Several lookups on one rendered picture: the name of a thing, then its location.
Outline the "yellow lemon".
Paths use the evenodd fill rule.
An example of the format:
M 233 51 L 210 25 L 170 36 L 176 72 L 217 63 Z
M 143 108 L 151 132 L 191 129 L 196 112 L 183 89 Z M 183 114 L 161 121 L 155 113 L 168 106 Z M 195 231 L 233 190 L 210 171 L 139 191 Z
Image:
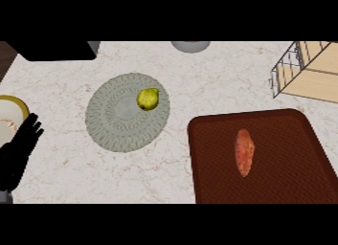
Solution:
M 140 91 L 137 105 L 145 111 L 155 109 L 158 105 L 158 90 L 155 88 L 148 88 Z

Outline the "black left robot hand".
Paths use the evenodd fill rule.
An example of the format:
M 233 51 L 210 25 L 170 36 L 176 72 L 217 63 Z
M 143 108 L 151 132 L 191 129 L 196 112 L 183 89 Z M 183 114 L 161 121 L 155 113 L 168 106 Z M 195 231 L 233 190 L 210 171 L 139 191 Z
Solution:
M 0 191 L 16 189 L 28 157 L 43 132 L 39 116 L 31 113 L 18 128 L 14 139 L 0 147 Z

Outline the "orange sweet potato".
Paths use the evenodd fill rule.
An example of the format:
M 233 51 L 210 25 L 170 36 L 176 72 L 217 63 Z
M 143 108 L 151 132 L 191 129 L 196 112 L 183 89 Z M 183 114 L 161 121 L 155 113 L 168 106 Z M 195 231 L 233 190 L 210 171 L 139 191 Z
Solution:
M 235 160 L 239 174 L 242 177 L 247 177 L 254 160 L 254 140 L 247 129 L 241 129 L 236 134 Z

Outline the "white plate with yellow rim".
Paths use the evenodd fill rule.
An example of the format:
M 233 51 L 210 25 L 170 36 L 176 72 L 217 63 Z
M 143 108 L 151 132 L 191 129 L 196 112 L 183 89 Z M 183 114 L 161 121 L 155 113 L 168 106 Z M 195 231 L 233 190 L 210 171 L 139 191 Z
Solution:
M 24 101 L 0 95 L 0 147 L 16 135 L 16 130 L 30 114 Z

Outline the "dark red tray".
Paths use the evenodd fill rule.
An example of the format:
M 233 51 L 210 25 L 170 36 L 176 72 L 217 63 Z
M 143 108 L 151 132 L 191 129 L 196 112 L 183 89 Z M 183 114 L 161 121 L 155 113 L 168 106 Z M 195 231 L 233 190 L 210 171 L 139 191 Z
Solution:
M 239 173 L 239 130 L 254 141 L 248 175 Z M 188 124 L 198 203 L 338 204 L 338 178 L 304 114 L 295 109 L 199 116 Z

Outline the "black appliance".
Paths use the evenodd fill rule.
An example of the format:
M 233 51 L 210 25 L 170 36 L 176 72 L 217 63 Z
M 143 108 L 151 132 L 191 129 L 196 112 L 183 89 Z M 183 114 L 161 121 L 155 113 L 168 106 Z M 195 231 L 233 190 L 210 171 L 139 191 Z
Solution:
M 96 59 L 99 41 L 9 41 L 8 44 L 28 61 Z

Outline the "grey round bowl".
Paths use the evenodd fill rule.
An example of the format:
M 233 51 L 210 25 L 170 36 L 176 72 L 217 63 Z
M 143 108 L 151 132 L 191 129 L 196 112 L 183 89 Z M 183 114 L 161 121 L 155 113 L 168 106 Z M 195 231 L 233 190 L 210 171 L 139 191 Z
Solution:
M 208 48 L 210 41 L 173 41 L 171 44 L 183 53 L 195 54 Z

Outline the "round grey woven placemat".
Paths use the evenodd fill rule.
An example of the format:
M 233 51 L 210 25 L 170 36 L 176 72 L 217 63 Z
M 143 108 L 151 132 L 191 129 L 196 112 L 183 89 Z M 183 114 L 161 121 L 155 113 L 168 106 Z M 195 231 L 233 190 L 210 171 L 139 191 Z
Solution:
M 137 105 L 142 90 L 158 90 L 158 105 L 145 111 Z M 170 100 L 155 78 L 129 73 L 111 78 L 95 91 L 84 112 L 87 134 L 112 152 L 130 152 L 158 137 L 170 116 Z

